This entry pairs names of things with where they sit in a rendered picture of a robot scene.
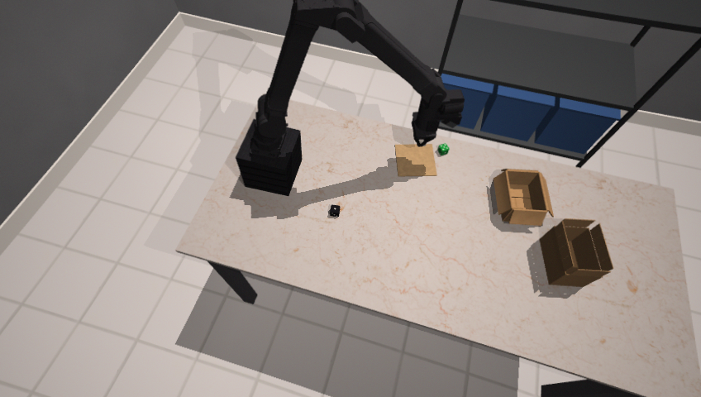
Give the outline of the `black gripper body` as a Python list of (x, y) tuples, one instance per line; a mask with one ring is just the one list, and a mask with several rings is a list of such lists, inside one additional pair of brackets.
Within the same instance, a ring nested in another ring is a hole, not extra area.
[[(431, 119), (426, 119), (426, 118), (421, 117), (418, 114), (418, 112), (413, 112), (412, 117), (413, 117), (412, 129), (413, 129), (414, 138), (416, 138), (416, 139), (422, 139), (423, 137), (425, 137), (425, 138), (430, 137), (430, 139), (436, 138), (436, 132), (426, 132), (428, 121), (434, 119), (435, 117), (431, 118)], [(416, 135), (415, 135), (415, 133), (416, 133)]]

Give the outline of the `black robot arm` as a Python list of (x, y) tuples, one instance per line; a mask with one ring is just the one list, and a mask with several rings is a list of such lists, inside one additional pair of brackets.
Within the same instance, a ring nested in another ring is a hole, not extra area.
[(465, 101), (461, 89), (446, 90), (441, 75), (379, 24), (359, 0), (293, 0), (269, 91), (266, 99), (265, 94), (258, 99), (251, 156), (278, 159), (288, 126), (289, 99), (319, 26), (338, 31), (351, 43), (358, 41), (405, 79), (422, 97), (419, 115), (435, 117), (428, 121), (426, 132), (437, 132), (440, 121), (451, 128), (460, 124)]

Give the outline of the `green die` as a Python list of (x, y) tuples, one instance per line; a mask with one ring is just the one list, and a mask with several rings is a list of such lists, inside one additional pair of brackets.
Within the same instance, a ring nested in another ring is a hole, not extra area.
[(440, 153), (440, 155), (445, 155), (445, 154), (448, 154), (449, 147), (445, 143), (445, 144), (439, 145), (437, 150)]

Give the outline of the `tan mat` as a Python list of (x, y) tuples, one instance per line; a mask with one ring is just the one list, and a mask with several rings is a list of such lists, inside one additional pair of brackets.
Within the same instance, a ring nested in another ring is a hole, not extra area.
[(437, 176), (432, 144), (395, 145), (398, 176)]

